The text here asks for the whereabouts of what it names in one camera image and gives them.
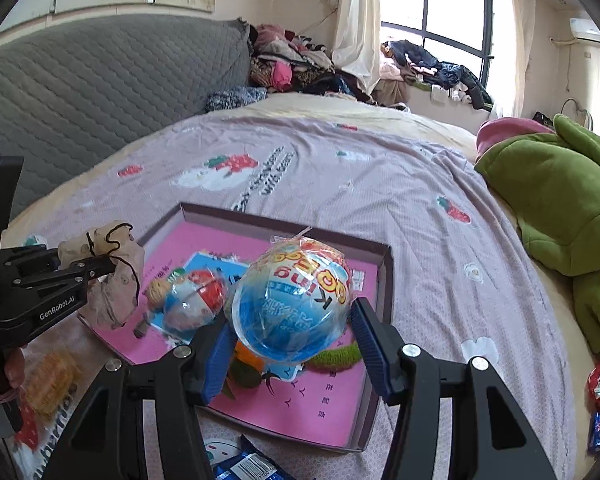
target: blue gripper pad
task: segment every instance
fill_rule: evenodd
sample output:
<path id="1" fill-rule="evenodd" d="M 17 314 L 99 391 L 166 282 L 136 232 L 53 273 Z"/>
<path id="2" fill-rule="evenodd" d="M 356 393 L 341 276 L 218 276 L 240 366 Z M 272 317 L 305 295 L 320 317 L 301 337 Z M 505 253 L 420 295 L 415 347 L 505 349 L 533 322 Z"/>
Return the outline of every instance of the blue gripper pad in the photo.
<path id="1" fill-rule="evenodd" d="M 360 347 L 362 360 L 371 384 L 376 394 L 388 402 L 388 399 L 394 394 L 391 386 L 390 362 L 382 351 L 376 335 L 376 331 L 383 330 L 384 326 L 366 298 L 358 298 L 351 305 L 351 327 Z"/>
<path id="2" fill-rule="evenodd" d="M 238 336 L 225 320 L 205 362 L 205 383 L 201 393 L 205 406 L 222 391 L 237 341 Z"/>

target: window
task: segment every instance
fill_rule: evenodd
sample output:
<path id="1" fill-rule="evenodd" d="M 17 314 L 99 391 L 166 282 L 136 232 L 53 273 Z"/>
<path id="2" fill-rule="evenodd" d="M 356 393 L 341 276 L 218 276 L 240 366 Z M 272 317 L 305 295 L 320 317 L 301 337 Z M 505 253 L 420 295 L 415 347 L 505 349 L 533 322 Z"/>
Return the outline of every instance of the window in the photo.
<path id="1" fill-rule="evenodd" d="M 489 74 L 493 0 L 380 0 L 381 41 L 409 40 L 440 61 Z"/>

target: bed sheet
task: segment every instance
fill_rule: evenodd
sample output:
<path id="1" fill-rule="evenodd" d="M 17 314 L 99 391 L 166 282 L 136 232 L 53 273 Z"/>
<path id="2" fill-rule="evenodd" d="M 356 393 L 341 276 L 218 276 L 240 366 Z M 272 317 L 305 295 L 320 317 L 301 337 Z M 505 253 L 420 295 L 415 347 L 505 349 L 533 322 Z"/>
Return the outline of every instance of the bed sheet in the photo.
<path id="1" fill-rule="evenodd" d="M 388 108 L 370 107 L 335 98 L 302 94 L 279 94 L 249 107 L 216 112 L 216 114 L 226 117 L 314 118 L 331 121 L 332 123 L 339 122 L 352 128 L 364 128 L 391 133 L 408 139 L 439 143 L 446 147 L 455 148 L 462 152 L 469 161 L 475 161 L 475 137 L 462 128 L 439 123 L 415 114 L 407 114 Z M 3 246 L 21 244 L 24 238 L 30 234 L 33 226 L 43 222 L 47 216 L 70 199 L 78 190 L 92 182 L 96 177 L 104 174 L 130 153 L 138 150 L 154 136 L 145 137 L 128 145 L 97 165 L 93 170 L 65 183 L 47 197 L 30 206 L 11 223 L 10 228 L 3 236 Z M 510 208 L 501 199 L 496 198 L 509 220 L 513 225 L 516 225 Z M 535 262 L 534 267 L 554 308 L 558 325 L 566 342 L 573 380 L 573 397 L 576 404 L 578 456 L 575 477 L 579 479 L 584 476 L 592 463 L 592 460 L 586 457 L 590 411 L 586 406 L 584 385 L 588 373 L 593 368 L 593 360 L 572 314 L 573 298 L 569 280 Z"/>

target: window frame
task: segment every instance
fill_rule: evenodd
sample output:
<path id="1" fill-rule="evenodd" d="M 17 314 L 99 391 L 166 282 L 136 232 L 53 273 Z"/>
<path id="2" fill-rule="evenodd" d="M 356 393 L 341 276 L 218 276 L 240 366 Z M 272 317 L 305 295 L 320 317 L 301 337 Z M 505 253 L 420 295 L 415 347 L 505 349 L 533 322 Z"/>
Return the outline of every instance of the window frame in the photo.
<path id="1" fill-rule="evenodd" d="M 426 44 L 424 40 L 433 40 L 439 41 L 440 43 L 447 44 L 448 46 L 452 46 L 458 48 L 459 50 L 464 50 L 469 54 L 473 54 L 476 57 L 482 59 L 482 67 L 480 69 L 479 79 L 483 86 L 487 86 L 487 80 L 489 78 L 489 67 L 491 64 L 491 59 L 493 56 L 491 55 L 491 47 L 493 43 L 493 0 L 484 0 L 484 23 L 482 29 L 482 49 L 478 50 L 472 46 L 469 46 L 464 43 L 460 43 L 459 41 L 452 40 L 451 38 L 447 38 L 445 36 L 440 36 L 439 34 L 435 34 L 433 32 L 427 32 L 427 17 L 429 14 L 429 0 L 424 0 L 424 9 L 422 12 L 422 29 L 417 29 L 413 27 L 407 27 L 405 25 L 399 25 L 398 23 L 391 22 L 381 22 L 382 27 L 394 28 L 397 30 L 403 30 L 405 32 L 412 32 L 413 34 L 417 34 L 422 36 L 423 41 L 422 44 Z"/>

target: green fuzzy toy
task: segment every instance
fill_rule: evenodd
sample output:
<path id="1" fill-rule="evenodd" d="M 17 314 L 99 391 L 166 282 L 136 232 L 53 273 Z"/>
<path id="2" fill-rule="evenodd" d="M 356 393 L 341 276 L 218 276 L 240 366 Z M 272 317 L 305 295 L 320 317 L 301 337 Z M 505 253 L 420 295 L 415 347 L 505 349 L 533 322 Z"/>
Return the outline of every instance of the green fuzzy toy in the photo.
<path id="1" fill-rule="evenodd" d="M 348 370 L 362 359 L 358 343 L 352 343 L 342 348 L 323 350 L 304 364 L 317 372 L 340 372 Z"/>

